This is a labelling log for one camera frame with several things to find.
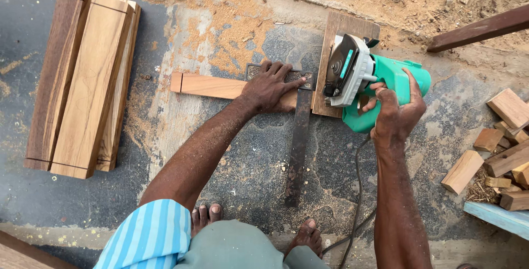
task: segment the hand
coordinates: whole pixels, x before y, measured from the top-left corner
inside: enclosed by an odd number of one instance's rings
[[[374,128],[371,130],[371,138],[373,138],[375,145],[389,147],[394,142],[404,143],[427,109],[420,93],[419,84],[412,73],[405,67],[402,70],[408,74],[409,78],[408,104],[399,107],[394,90],[382,87],[378,83],[371,85],[381,104],[380,113]],[[369,107],[374,107],[374,104],[376,101],[373,103],[370,101],[364,108],[367,107],[369,110]]]
[[[255,109],[255,113],[290,112],[294,110],[295,107],[286,106],[280,103],[279,99],[285,93],[305,84],[307,79],[301,77],[296,81],[284,83],[285,76],[290,70],[292,70],[291,64],[263,62],[259,74],[246,83],[241,95],[237,98],[241,98],[245,104]]]

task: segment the blue striped shirt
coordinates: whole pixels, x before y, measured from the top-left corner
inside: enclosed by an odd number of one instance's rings
[[[117,228],[94,269],[173,268],[189,248],[191,216],[162,199],[142,205]]]

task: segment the person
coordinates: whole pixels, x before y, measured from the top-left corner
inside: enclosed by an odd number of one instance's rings
[[[109,239],[94,268],[328,268],[322,238],[307,219],[283,255],[258,228],[221,220],[222,207],[195,209],[202,188],[239,130],[259,113],[289,112],[279,99],[306,81],[284,83],[290,64],[265,61],[241,96],[206,121],[151,181],[139,207]],[[419,85],[407,70],[410,103],[373,83],[381,110],[371,131],[377,153],[374,249],[378,268],[432,268],[425,227],[409,181],[404,145],[426,110]],[[364,110],[372,109],[375,101]]]

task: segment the power cord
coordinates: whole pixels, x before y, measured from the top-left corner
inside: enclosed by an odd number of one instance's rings
[[[377,214],[377,208],[375,208],[371,214],[369,214],[369,216],[357,227],[357,223],[358,223],[358,217],[360,215],[360,212],[359,209],[362,205],[362,195],[363,195],[363,188],[362,188],[362,180],[360,179],[360,167],[358,166],[358,155],[360,154],[360,150],[361,148],[367,144],[367,142],[371,140],[371,135],[370,134],[367,134],[367,137],[366,139],[360,144],[360,146],[358,146],[357,148],[357,153],[355,154],[354,156],[354,164],[356,165],[357,167],[357,177],[358,177],[358,185],[359,185],[359,191],[358,191],[358,203],[357,203],[357,209],[354,211],[354,220],[353,220],[353,231],[351,232],[351,235],[347,236],[346,238],[336,242],[335,244],[327,247],[325,250],[323,250],[322,254],[326,254],[328,251],[330,251],[331,249],[333,249],[334,247],[346,242],[347,240],[350,240],[349,241],[349,245],[347,246],[347,250],[346,250],[346,253],[343,255],[343,259],[342,259],[342,264],[340,265],[340,269],[343,269],[343,267],[346,265],[346,260],[347,260],[347,257],[349,256],[349,252],[351,251],[351,246],[353,246],[353,240],[356,236],[356,232],[358,230],[361,230],[369,221],[371,221],[374,216]]]

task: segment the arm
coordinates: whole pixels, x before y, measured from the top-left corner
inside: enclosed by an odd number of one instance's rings
[[[372,84],[381,109],[371,131],[378,163],[374,249],[379,268],[432,268],[427,233],[409,181],[404,143],[426,104],[409,70],[410,103],[399,107],[393,90]]]
[[[241,96],[206,121],[176,151],[145,190],[140,206],[158,199],[173,199],[192,211],[228,145],[246,122],[259,113],[294,109],[279,103],[285,93],[306,81],[300,78],[285,84],[291,69],[291,64],[265,61]]]

